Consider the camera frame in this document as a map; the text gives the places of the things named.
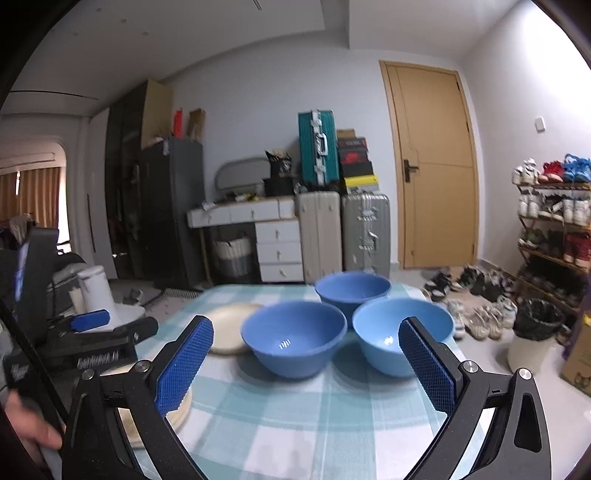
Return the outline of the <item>person left hand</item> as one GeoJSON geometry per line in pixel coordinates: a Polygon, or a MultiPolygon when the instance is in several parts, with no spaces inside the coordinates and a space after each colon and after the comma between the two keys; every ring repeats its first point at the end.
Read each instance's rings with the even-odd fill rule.
{"type": "Polygon", "coordinates": [[[45,461],[40,448],[59,450],[62,445],[61,435],[41,416],[28,409],[16,391],[7,390],[6,393],[4,411],[8,420],[29,456],[36,464],[43,465],[45,461]]]}

